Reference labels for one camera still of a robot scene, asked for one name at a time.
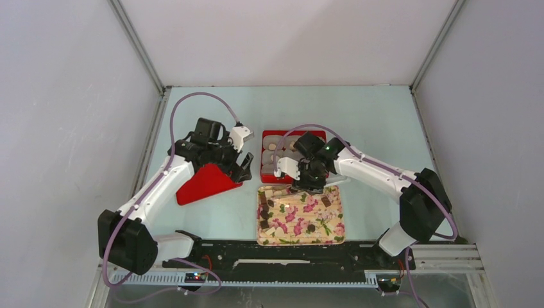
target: red wire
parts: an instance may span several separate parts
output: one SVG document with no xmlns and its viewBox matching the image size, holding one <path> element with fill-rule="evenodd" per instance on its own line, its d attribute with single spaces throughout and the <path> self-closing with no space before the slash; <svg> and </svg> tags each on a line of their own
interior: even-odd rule
<svg viewBox="0 0 544 308">
<path fill-rule="evenodd" d="M 212 270 L 212 259 L 210 259 L 210 256 L 209 255 L 203 255 L 202 259 L 208 260 L 208 264 L 210 265 L 209 270 L 211 271 Z"/>
<path fill-rule="evenodd" d="M 397 261 L 398 261 L 398 265 L 400 265 L 400 274 L 401 274 L 401 276 L 399 277 L 399 279 L 401 279 L 402 277 L 404 277 L 404 264 L 402 264 L 401 260 L 397 260 Z"/>
</svg>

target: purple tube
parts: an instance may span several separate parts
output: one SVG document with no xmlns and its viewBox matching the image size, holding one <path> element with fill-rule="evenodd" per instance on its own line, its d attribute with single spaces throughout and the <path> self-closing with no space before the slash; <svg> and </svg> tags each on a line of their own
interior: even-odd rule
<svg viewBox="0 0 544 308">
<path fill-rule="evenodd" d="M 223 282 L 221 281 L 221 279 L 219 278 L 219 276 L 217 276 L 217 274 L 215 274 L 213 271 L 210 271 L 209 269 L 207 268 L 203 268 L 202 266 L 200 265 L 197 265 L 195 263 L 192 263 L 192 262 L 189 262 L 187 260 L 184 260 L 184 259 L 180 259 L 180 258 L 175 258 L 173 259 L 174 261 L 178 261 L 178 262 L 181 262 L 181 263 L 185 263 L 187 265 L 190 265 L 192 266 L 193 268 L 198 268 L 199 270 L 203 270 L 205 271 L 206 273 L 212 275 L 216 280 L 217 280 L 217 283 L 219 283 L 219 285 L 217 286 L 217 288 L 211 290 L 211 291 L 206 291 L 206 292 L 195 292 L 195 291 L 189 291 L 189 290 L 186 290 L 186 289 L 183 289 L 183 288 L 178 288 L 178 287 L 166 287 L 164 289 L 160 289 L 156 292 L 153 292 L 151 294 L 148 294 L 142 298 L 138 298 L 137 300 L 123 300 L 123 299 L 120 299 L 117 297 L 117 295 L 113 292 L 112 293 L 112 297 L 122 303 L 122 304 L 127 304 L 127 305 L 131 305 L 131 304 L 137 304 L 139 302 L 143 302 L 145 300 L 148 300 L 152 297 L 154 297 L 155 295 L 159 295 L 161 293 L 165 293 L 165 292 L 170 292 L 170 291 L 180 291 L 180 290 L 184 290 L 185 292 L 188 292 L 188 293 L 191 293 L 191 294 L 194 294 L 194 295 L 210 295 L 210 294 L 213 294 L 217 291 L 219 291 L 219 289 L 221 289 L 221 286 L 223 285 Z"/>
<path fill-rule="evenodd" d="M 185 95 L 184 97 L 180 98 L 176 102 L 176 104 L 174 105 L 174 108 L 172 109 L 172 113 L 170 114 L 170 143 L 171 143 L 170 149 L 171 149 L 171 153 L 170 153 L 170 158 L 168 159 L 168 162 L 164 166 L 163 170 L 167 171 L 170 168 L 170 165 L 172 164 L 172 161 L 174 160 L 174 155 L 175 155 L 174 152 L 175 152 L 175 147 L 176 147 L 176 141 L 174 140 L 174 115 L 176 114 L 176 109 L 178 108 L 178 106 L 180 105 L 180 103 L 182 101 L 185 101 L 187 98 L 190 98 L 190 97 L 193 97 L 193 96 L 199 96 L 199 95 L 210 96 L 211 98 L 215 98 L 218 101 L 222 102 L 222 104 L 224 104 L 224 106 L 228 109 L 228 111 L 230 112 L 230 114 L 234 118 L 234 121 L 236 121 L 236 123 L 240 122 L 240 119 L 234 113 L 232 108 L 230 108 L 228 103 L 226 103 L 226 101 L 224 101 L 222 98 L 220 98 L 217 95 L 214 95 L 214 94 L 211 94 L 211 93 L 208 93 L 208 92 L 195 92 L 195 93 L 190 93 L 190 94 Z M 163 173 L 159 173 L 158 177 L 151 183 L 151 185 L 149 185 L 149 187 L 134 202 L 134 205 L 139 205 L 142 202 L 142 200 L 145 199 L 148 196 L 148 194 L 155 188 L 155 186 L 157 186 L 157 184 L 163 178 L 163 176 L 164 176 Z M 121 220 L 119 221 L 117 226 L 115 226 L 115 229 L 112 232 L 112 235 L 110 236 L 110 239 L 108 240 L 108 244 L 106 245 L 106 250 L 104 252 L 103 263 L 102 263 L 102 279 L 104 280 L 104 284 L 106 286 L 108 286 L 108 287 L 120 286 L 121 284 L 123 284 L 132 275 L 132 273 L 129 273 L 129 274 L 127 274 L 127 276 L 125 276 L 118 283 L 116 283 L 116 284 L 111 283 L 111 281 L 108 279 L 108 258 L 110 256 L 110 251 L 112 249 L 115 238 L 117 237 L 117 235 L 118 235 L 121 227 L 125 223 L 125 221 L 128 219 L 128 216 L 130 216 L 130 214 L 134 210 L 135 210 L 134 206 L 130 207 L 130 209 L 127 211 L 127 213 L 121 218 Z M 210 272 L 210 274 L 212 274 L 212 276 L 214 276 L 216 279 L 218 279 L 218 281 L 220 281 L 219 277 L 217 277 L 217 275 L 215 273 Z"/>
<path fill-rule="evenodd" d="M 418 296 L 416 292 L 416 288 L 414 287 L 414 282 L 412 281 L 412 274 L 410 273 L 410 262 L 408 259 L 410 257 L 410 249 L 412 248 L 411 247 L 406 248 L 404 261 L 406 262 L 406 276 L 408 276 L 408 281 L 410 282 L 410 290 L 412 291 L 411 295 L 414 297 L 414 300 L 416 301 L 416 304 L 418 304 L 419 308 L 423 308 L 423 306 L 425 306 L 426 308 L 429 308 L 428 305 L 423 300 L 421 300 L 421 298 Z"/>
<path fill-rule="evenodd" d="M 421 191 L 423 191 L 423 193 L 425 193 L 434 202 L 434 204 L 438 207 L 440 212 L 442 212 L 442 215 L 444 215 L 444 218 L 446 218 L 446 220 L 450 224 L 450 227 L 452 227 L 452 235 L 443 235 L 443 234 L 439 234 L 439 233 L 435 233 L 434 235 L 436 235 L 438 237 L 442 237 L 443 239 L 456 239 L 457 238 L 457 235 L 459 234 L 459 232 L 457 231 L 457 226 L 455 225 L 454 219 L 448 213 L 448 211 L 446 210 L 444 205 L 442 205 L 442 203 L 440 203 L 440 201 L 428 189 L 426 189 L 424 186 L 422 186 L 422 184 L 419 184 L 418 182 L 416 182 L 415 180 L 409 178 L 408 176 L 402 175 L 401 172 L 398 172 L 397 170 L 395 170 L 395 169 L 393 169 L 393 168 L 391 168 L 389 166 L 381 164 L 380 162 L 372 160 L 372 159 L 370 159 L 368 157 L 361 158 L 360 153 L 357 153 L 354 149 L 352 149 L 352 147 L 342 137 L 340 137 L 340 135 L 338 135 L 335 131 L 331 130 L 330 128 L 328 128 L 326 126 L 319 125 L 319 124 L 302 124 L 302 125 L 299 125 L 299 126 L 293 128 L 293 129 L 289 130 L 287 133 L 285 133 L 282 136 L 282 138 L 280 139 L 280 142 L 278 142 L 278 146 L 276 147 L 276 150 L 274 151 L 274 157 L 273 157 L 274 171 L 278 170 L 278 162 L 276 161 L 276 152 L 278 151 L 278 149 L 283 148 L 285 138 L 290 133 L 294 132 L 295 130 L 299 130 L 301 128 L 307 128 L 307 127 L 321 128 L 322 130 L 326 130 L 326 131 L 330 132 L 332 135 L 334 135 L 334 137 L 338 138 L 338 140 L 340 140 L 340 142 L 342 142 L 342 144 L 344 144 L 344 146 L 348 149 L 348 151 L 351 154 L 353 154 L 358 159 L 361 159 L 364 162 L 367 162 L 367 163 L 372 164 L 372 165 L 374 165 L 374 166 L 376 166 L 376 167 L 378 167 L 380 169 L 383 169 L 383 170 L 391 173 L 392 175 L 401 176 L 404 180 L 407 180 L 408 182 L 410 182 L 410 184 L 415 185 L 417 188 L 419 188 Z"/>
</svg>

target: metal frame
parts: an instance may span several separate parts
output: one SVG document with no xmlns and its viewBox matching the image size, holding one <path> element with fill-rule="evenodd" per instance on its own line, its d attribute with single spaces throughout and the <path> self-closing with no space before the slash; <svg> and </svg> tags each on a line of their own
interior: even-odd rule
<svg viewBox="0 0 544 308">
<path fill-rule="evenodd" d="M 413 246 L 416 269 L 415 275 L 453 275 L 465 274 L 470 285 L 475 308 L 497 308 L 488 283 L 476 245 L 467 244 L 419 244 Z M 91 294 L 86 308 L 104 308 L 109 288 L 104 285 L 99 265 L 94 277 Z M 154 266 L 146 275 L 129 279 L 125 284 L 147 286 L 189 286 L 182 278 L 189 269 L 174 269 Z M 108 276 L 112 281 L 119 280 L 126 271 L 113 271 Z M 367 284 L 263 284 L 258 282 L 225 282 L 225 287 L 375 287 L 377 275 L 396 275 L 397 271 L 365 271 L 370 278 Z"/>
<path fill-rule="evenodd" d="M 132 43 L 132 46 L 135 48 L 136 54 L 138 55 L 140 60 L 142 60 L 142 63 L 144 64 L 144 67 L 146 68 L 146 71 L 148 72 L 149 77 L 153 80 L 153 83 L 155 84 L 155 87 L 157 88 L 158 93 L 160 95 L 163 95 L 164 84 L 162 83 L 162 81 L 160 81 L 157 71 L 155 70 L 153 63 L 151 62 L 151 58 L 149 57 L 148 52 L 144 48 L 144 44 L 142 44 L 140 37 L 138 37 L 138 33 L 136 33 L 136 30 L 134 29 L 132 22 L 128 18 L 126 10 L 124 9 L 123 4 L 121 3 L 121 0 L 108 0 L 108 1 L 110 5 L 112 6 L 112 9 L 115 15 L 119 19 L 119 22 L 121 23 L 121 26 L 123 27 L 123 30 L 128 36 L 128 39 Z"/>
<path fill-rule="evenodd" d="M 452 25 L 454 24 L 455 20 L 457 19 L 457 16 L 459 16 L 459 12 L 463 8 L 464 4 L 466 3 L 466 0 L 457 0 L 455 4 L 452 7 L 452 10 L 448 14 L 448 17 L 446 18 L 446 21 L 442 25 L 442 28 L 438 32 L 438 35 L 434 39 L 434 42 L 432 43 L 432 46 L 430 47 L 429 52 L 425 56 L 425 59 L 416 74 L 416 77 L 414 78 L 414 81 L 412 82 L 411 89 L 412 93 L 414 93 L 418 87 L 420 86 L 420 83 L 425 76 L 425 73 L 427 72 L 427 69 L 429 68 L 430 64 L 432 63 L 434 56 L 438 52 L 438 49 L 440 49 L 440 46 L 442 46 L 442 43 L 444 43 L 444 40 L 446 39 L 446 36 L 450 32 L 450 29 Z"/>
<path fill-rule="evenodd" d="M 149 171 L 149 162 L 151 161 L 153 151 L 155 150 L 158 132 L 160 130 L 160 125 L 162 124 L 162 119 L 164 118 L 164 112 L 166 111 L 166 106 L 168 104 L 168 99 L 170 98 L 171 92 L 172 87 L 166 87 L 164 95 L 160 98 L 160 101 L 157 104 L 157 109 L 155 109 L 155 113 L 153 114 L 151 127 L 149 128 L 149 133 L 146 138 L 146 146 L 142 152 L 140 162 L 138 163 L 138 173 L 134 179 L 134 185 L 129 199 L 132 198 L 132 196 L 134 196 L 146 182 L 146 176 L 148 175 Z"/>
<path fill-rule="evenodd" d="M 440 171 L 438 169 L 438 164 L 436 162 L 436 158 L 434 157 L 434 152 L 432 150 L 432 146 L 430 145 L 430 139 L 429 135 L 427 134 L 427 129 L 425 127 L 425 123 L 423 122 L 423 118 L 421 117 L 421 110 L 418 106 L 418 100 L 416 98 L 416 94 L 412 91 L 412 101 L 414 102 L 414 108 L 416 109 L 416 114 L 418 115 L 418 121 L 420 122 L 421 131 L 423 132 L 423 136 L 425 138 L 425 143 L 427 143 L 427 150 L 429 151 L 430 160 L 432 162 L 432 167 L 434 168 L 434 171 L 438 175 L 438 177 L 442 178 L 440 176 Z"/>
</svg>

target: glass panel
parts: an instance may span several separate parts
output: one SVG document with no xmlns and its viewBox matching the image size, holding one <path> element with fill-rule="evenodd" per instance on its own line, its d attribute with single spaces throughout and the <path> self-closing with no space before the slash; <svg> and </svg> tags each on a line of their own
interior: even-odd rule
<svg viewBox="0 0 544 308">
<path fill-rule="evenodd" d="M 430 308 L 474 307 L 465 275 L 415 275 L 418 295 Z M 125 300 L 142 298 L 163 289 L 157 286 L 122 286 L 116 296 Z M 404 278 L 402 291 L 410 291 Z M 374 289 L 318 288 L 318 287 L 224 287 L 213 295 L 185 296 L 182 291 L 170 291 L 137 304 L 120 304 L 110 296 L 108 308 L 159 308 L 159 307 L 403 307 L 417 308 L 411 296 L 399 295 L 382 298 Z"/>
</svg>

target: white plastic bracket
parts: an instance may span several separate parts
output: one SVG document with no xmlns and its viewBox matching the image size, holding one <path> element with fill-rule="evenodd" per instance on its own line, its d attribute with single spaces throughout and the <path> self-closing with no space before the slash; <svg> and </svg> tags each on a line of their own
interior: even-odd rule
<svg viewBox="0 0 544 308">
<path fill-rule="evenodd" d="M 232 140 L 232 146 L 238 152 L 242 151 L 244 142 L 251 140 L 255 134 L 247 126 L 235 126 L 230 130 L 229 138 Z"/>
<path fill-rule="evenodd" d="M 274 170 L 274 176 L 279 178 L 282 176 L 282 173 L 289 175 L 295 180 L 300 180 L 298 161 L 289 157 L 280 158 L 280 160 L 278 160 L 278 169 Z"/>
</svg>

